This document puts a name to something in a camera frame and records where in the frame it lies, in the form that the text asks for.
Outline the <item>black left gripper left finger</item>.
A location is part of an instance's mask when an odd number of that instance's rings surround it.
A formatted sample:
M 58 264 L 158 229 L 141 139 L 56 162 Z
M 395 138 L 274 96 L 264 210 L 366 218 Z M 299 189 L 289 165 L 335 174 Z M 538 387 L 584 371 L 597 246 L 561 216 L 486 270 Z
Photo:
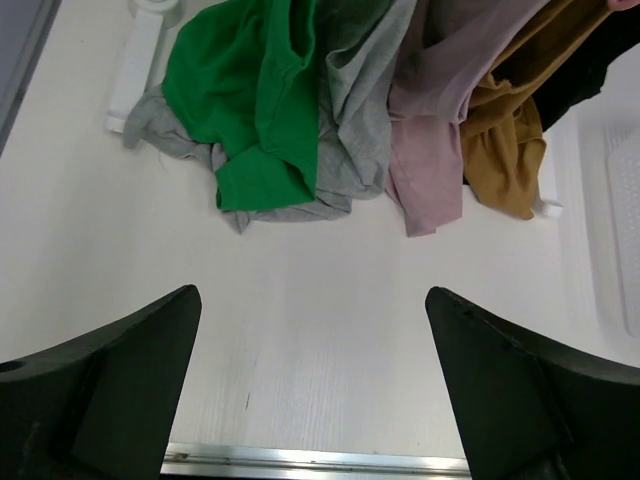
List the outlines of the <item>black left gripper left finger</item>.
M 1 365 L 4 479 L 157 479 L 201 317 L 185 285 Z

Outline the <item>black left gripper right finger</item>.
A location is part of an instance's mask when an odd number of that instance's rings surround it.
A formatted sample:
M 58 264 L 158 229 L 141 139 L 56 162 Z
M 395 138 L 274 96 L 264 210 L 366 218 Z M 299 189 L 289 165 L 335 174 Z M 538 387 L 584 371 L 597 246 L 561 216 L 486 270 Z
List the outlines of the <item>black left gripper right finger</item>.
M 425 309 L 474 479 L 636 479 L 639 370 L 433 287 Z

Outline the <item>mustard brown tank top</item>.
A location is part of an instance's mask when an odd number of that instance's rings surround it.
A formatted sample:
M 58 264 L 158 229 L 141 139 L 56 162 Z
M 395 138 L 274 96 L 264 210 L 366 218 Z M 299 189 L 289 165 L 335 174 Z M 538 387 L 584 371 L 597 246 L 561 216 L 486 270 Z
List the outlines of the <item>mustard brown tank top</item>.
M 473 90 L 460 127 L 464 178 L 478 201 L 529 220 L 546 142 L 533 94 L 611 15 L 605 1 L 550 1 Z

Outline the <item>black tank top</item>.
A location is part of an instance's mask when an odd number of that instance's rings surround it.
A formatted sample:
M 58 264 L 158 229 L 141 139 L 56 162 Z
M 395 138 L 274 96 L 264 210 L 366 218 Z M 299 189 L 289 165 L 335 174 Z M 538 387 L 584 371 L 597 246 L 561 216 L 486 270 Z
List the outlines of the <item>black tank top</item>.
M 639 7 L 611 13 L 532 95 L 542 130 L 601 92 L 609 65 L 639 43 Z

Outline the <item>mauve pink tank top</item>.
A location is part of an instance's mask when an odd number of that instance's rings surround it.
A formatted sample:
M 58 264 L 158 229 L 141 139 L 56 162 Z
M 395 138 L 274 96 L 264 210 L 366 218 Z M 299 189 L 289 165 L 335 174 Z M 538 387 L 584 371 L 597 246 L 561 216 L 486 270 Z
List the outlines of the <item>mauve pink tank top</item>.
M 460 126 L 471 94 L 542 1 L 420 1 L 388 97 L 389 194 L 420 237 L 463 211 Z

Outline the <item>green tank top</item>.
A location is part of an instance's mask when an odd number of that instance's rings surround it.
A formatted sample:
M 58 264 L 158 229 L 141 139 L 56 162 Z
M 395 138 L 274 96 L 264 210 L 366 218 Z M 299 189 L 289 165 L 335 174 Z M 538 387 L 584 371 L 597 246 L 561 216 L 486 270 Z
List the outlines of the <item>green tank top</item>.
M 319 102 L 314 1 L 224 1 L 179 31 L 162 93 L 195 141 L 219 144 L 222 211 L 316 196 Z

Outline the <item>grey tank top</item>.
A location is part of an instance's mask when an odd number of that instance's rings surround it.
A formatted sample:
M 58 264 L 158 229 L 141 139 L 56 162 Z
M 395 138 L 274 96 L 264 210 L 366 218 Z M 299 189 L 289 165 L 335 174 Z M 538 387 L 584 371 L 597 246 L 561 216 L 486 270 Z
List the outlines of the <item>grey tank top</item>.
M 354 200 L 380 195 L 391 160 L 387 96 L 411 1 L 314 1 L 318 55 L 319 136 L 314 200 L 260 211 L 219 211 L 237 232 L 254 221 L 308 222 L 348 215 Z M 193 140 L 170 109 L 162 82 L 129 114 L 126 148 L 147 142 L 170 156 L 202 161 L 215 175 L 227 155 Z

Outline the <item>white plastic basket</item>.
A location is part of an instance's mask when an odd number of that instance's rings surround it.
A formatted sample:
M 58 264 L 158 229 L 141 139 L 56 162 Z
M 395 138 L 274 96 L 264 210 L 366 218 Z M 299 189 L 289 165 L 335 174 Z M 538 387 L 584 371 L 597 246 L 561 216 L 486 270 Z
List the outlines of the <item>white plastic basket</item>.
M 598 315 L 609 329 L 639 337 L 639 117 L 580 125 L 587 236 Z

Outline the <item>white clothes rack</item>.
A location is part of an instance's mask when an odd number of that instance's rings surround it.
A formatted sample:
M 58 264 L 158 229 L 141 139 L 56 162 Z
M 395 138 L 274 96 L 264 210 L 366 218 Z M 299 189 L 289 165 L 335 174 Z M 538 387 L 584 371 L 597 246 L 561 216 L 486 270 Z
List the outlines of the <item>white clothes rack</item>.
M 110 98 L 104 127 L 121 134 L 125 122 L 145 92 L 161 34 L 180 21 L 179 0 L 133 0 L 128 2 L 133 31 L 124 47 L 121 65 Z

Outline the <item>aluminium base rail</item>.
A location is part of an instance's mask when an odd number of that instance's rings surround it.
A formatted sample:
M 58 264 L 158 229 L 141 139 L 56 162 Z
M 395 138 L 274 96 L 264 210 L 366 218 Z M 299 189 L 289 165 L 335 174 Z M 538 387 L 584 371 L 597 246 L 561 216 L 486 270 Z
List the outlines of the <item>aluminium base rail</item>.
M 177 479 L 469 479 L 459 458 L 171 443 L 161 467 Z

